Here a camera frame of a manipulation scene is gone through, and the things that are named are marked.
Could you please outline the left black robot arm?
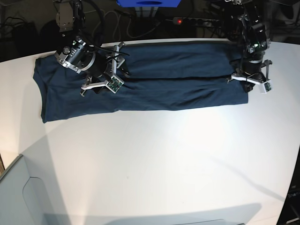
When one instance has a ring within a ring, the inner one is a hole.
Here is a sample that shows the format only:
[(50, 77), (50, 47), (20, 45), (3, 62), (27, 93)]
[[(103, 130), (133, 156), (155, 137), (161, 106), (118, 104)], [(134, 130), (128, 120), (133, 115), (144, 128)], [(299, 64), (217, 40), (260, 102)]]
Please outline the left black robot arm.
[(226, 31), (233, 35), (233, 28), (236, 26), (238, 43), (242, 46), (241, 57), (230, 61), (234, 72), (227, 81), (239, 81), (246, 93), (257, 85), (260, 92), (266, 94), (272, 90), (269, 79), (272, 61), (263, 59), (270, 40), (267, 38), (260, 6), (257, 0), (225, 1)]

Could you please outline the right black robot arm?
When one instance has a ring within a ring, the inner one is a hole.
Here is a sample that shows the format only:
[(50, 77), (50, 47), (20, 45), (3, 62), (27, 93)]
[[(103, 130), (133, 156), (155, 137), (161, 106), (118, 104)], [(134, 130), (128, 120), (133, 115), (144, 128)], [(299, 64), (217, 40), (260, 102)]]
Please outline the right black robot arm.
[(126, 65), (127, 53), (121, 52), (125, 43), (120, 42), (112, 48), (102, 48), (104, 40), (105, 20), (99, 7), (93, 1), (87, 3), (93, 7), (99, 16), (99, 25), (92, 34), (84, 31), (85, 14), (81, 0), (57, 0), (58, 12), (56, 24), (60, 29), (62, 43), (54, 56), (57, 62), (76, 73), (85, 74), (85, 82), (80, 94), (88, 90), (100, 93), (109, 90), (112, 93), (122, 87), (124, 81), (117, 73), (126, 78), (131, 76)]

